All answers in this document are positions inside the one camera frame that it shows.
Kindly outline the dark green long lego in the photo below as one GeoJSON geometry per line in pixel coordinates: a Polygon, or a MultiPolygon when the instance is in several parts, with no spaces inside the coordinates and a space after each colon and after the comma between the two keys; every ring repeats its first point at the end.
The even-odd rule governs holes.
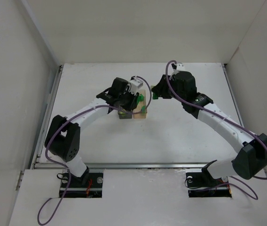
{"type": "Polygon", "coordinates": [[[156,93],[153,93],[152,99],[153,99],[153,100],[156,100],[156,99],[158,99],[158,96],[157,96],[157,94],[156,94],[156,93]]]}

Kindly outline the small dark green lego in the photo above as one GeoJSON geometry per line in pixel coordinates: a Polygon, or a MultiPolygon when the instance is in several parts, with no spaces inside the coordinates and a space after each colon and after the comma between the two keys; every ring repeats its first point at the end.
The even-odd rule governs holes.
{"type": "Polygon", "coordinates": [[[140,94],[137,98],[137,103],[139,102],[143,102],[144,101],[144,95],[143,94],[140,94]]]}

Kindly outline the dark green square lego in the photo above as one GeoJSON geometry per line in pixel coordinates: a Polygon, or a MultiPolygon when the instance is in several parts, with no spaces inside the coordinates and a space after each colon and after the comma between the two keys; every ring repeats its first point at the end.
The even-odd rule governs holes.
{"type": "Polygon", "coordinates": [[[142,112],[146,112],[146,110],[147,110],[147,109],[146,109],[146,106],[143,106],[143,107],[141,108],[141,111],[142,111],[142,112]]]}

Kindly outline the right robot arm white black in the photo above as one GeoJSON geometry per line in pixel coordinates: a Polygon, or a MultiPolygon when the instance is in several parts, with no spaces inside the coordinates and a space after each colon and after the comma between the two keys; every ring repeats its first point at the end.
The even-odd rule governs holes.
{"type": "Polygon", "coordinates": [[[239,127],[211,98],[197,91],[195,78],[190,72],[163,75],[151,90],[163,99],[179,99],[187,113],[211,127],[237,153],[234,159],[213,160],[205,165],[202,173],[209,180],[235,175],[248,180],[267,166],[267,135],[249,134],[239,127]]]}

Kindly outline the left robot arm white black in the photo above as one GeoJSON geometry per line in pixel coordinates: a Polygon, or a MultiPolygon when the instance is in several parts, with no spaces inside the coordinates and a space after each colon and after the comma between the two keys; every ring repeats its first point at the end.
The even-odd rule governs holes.
{"type": "Polygon", "coordinates": [[[63,161],[63,166],[68,168],[76,181],[84,184],[89,173],[89,168],[78,154],[81,129],[112,110],[133,111],[137,107],[138,91],[142,86],[143,82],[135,77],[129,81],[117,77],[109,88],[87,106],[68,116],[56,115],[52,119],[44,146],[63,161]]]}

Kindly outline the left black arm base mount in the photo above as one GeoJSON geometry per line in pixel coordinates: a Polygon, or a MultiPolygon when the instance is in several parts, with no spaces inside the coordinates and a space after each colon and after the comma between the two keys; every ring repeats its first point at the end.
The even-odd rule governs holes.
{"type": "Polygon", "coordinates": [[[103,173],[90,172],[85,179],[71,175],[65,198],[102,198],[103,173]]]}

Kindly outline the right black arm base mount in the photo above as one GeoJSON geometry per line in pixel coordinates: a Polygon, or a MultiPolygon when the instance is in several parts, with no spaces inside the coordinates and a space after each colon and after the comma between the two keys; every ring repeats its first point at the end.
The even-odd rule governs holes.
{"type": "Polygon", "coordinates": [[[201,169],[186,171],[184,184],[188,189],[189,198],[232,197],[230,186],[227,184],[228,178],[214,179],[207,169],[215,161],[201,169]]]}

